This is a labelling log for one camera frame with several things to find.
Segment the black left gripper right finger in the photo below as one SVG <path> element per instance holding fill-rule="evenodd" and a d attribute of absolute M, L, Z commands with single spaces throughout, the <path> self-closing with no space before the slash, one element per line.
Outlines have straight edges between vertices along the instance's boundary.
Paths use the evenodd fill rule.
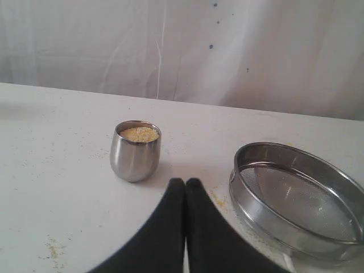
<path fill-rule="evenodd" d="M 287 272 L 229 225 L 198 178 L 186 182 L 185 209 L 190 272 Z"/>

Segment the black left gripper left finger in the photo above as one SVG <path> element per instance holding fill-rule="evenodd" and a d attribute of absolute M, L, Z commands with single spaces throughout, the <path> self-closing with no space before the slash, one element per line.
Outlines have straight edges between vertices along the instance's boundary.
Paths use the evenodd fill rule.
<path fill-rule="evenodd" d="M 185 184 L 173 178 L 148 220 L 91 272 L 183 272 Z"/>

